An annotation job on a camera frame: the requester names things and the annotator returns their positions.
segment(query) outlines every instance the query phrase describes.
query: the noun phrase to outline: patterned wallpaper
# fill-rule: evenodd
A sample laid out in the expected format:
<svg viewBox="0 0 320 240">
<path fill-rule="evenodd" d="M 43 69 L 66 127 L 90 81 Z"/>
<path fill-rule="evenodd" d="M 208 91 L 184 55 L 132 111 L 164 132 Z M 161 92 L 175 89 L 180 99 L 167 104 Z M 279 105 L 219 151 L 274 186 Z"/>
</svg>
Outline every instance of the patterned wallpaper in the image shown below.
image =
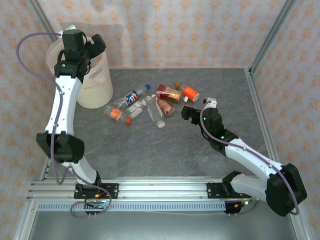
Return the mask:
<svg viewBox="0 0 320 240">
<path fill-rule="evenodd" d="M 38 180 L 45 155 L 36 143 L 50 117 L 54 86 L 35 79 L 16 58 L 18 41 L 43 31 L 25 0 L 0 4 L 0 239 L 13 239 L 31 181 Z M 21 58 L 33 71 L 49 74 L 47 37 L 27 40 Z"/>
<path fill-rule="evenodd" d="M 320 4 L 298 0 L 255 74 L 283 163 L 300 171 L 309 224 L 320 236 Z"/>
<path fill-rule="evenodd" d="M 285 0 L 38 0 L 55 31 L 106 42 L 110 68 L 248 68 Z"/>
</svg>

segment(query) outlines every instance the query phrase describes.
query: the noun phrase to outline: gray floor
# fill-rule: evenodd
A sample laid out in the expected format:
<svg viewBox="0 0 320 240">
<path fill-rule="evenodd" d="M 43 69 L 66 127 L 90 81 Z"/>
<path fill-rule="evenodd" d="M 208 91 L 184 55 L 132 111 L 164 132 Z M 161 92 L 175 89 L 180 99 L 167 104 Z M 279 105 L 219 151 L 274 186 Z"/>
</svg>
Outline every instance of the gray floor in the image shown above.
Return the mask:
<svg viewBox="0 0 320 240">
<path fill-rule="evenodd" d="M 30 240 L 295 240 L 290 217 L 261 203 L 237 217 L 225 213 L 107 212 L 75 219 L 69 212 L 37 212 Z"/>
<path fill-rule="evenodd" d="M 217 99 L 224 126 L 249 146 L 267 154 L 253 99 L 243 69 L 112 69 L 114 95 L 123 96 L 135 86 L 150 84 L 153 94 L 159 84 L 184 82 L 200 92 L 195 104 L 202 108 L 204 97 Z M 182 103 L 157 128 L 145 110 L 131 126 L 119 124 L 103 113 L 103 107 L 76 106 L 74 134 L 84 141 L 85 156 L 102 178 L 212 176 L 224 177 L 237 170 L 251 172 L 234 160 L 215 152 L 202 137 L 200 128 L 182 119 Z"/>
</svg>

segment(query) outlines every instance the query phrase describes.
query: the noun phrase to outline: white bucket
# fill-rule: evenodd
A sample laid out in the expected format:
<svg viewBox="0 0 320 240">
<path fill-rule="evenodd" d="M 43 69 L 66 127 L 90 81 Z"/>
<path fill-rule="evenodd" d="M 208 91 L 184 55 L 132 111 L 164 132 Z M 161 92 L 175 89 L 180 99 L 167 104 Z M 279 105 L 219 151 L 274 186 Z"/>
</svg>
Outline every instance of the white bucket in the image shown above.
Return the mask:
<svg viewBox="0 0 320 240">
<path fill-rule="evenodd" d="M 62 39 L 58 39 L 50 45 L 46 51 L 46 64 L 51 73 L 55 75 L 54 67 L 57 64 L 58 55 L 64 49 Z M 110 78 L 108 59 L 105 52 L 91 60 L 91 70 L 84 76 L 83 84 L 79 92 L 77 102 L 84 108 L 96 109 L 107 104 L 114 89 Z"/>
</svg>

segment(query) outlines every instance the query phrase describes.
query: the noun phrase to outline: white container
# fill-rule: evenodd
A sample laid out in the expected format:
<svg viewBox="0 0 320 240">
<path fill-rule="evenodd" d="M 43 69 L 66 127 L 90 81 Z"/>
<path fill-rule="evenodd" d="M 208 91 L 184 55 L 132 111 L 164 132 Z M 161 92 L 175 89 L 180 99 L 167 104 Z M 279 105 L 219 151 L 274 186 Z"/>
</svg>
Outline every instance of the white container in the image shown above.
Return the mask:
<svg viewBox="0 0 320 240">
<path fill-rule="evenodd" d="M 46 51 L 46 64 L 53 75 L 55 75 L 54 67 L 57 64 L 58 55 L 63 49 L 63 41 L 59 38 Z M 113 94 L 107 55 L 103 52 L 91 60 L 91 70 L 84 76 L 77 102 L 84 108 L 96 109 L 107 104 Z"/>
</svg>

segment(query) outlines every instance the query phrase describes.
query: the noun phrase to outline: black mounting plate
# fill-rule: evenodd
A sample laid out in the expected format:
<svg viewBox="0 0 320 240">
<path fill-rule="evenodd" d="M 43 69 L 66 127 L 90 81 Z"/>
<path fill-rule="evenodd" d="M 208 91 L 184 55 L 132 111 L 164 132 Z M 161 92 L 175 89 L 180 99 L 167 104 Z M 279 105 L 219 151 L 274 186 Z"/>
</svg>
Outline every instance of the black mounting plate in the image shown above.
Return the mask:
<svg viewBox="0 0 320 240">
<path fill-rule="evenodd" d="M 206 184 L 206 192 L 208 199 L 249 199 L 251 196 L 247 194 L 240 194 L 237 192 L 226 192 L 223 188 L 222 182 L 208 182 Z"/>
<path fill-rule="evenodd" d="M 118 194 L 119 194 L 118 183 L 102 183 L 100 187 L 103 189 L 106 189 L 110 193 L 112 199 L 118 199 Z M 95 199 L 95 194 L 97 194 L 96 188 L 94 188 L 94 191 L 92 191 L 91 189 L 88 191 L 84 191 L 84 193 L 81 193 L 79 191 L 74 191 L 73 197 L 74 199 Z M 107 194 L 103 194 L 98 199 L 109 199 L 109 196 Z"/>
</svg>

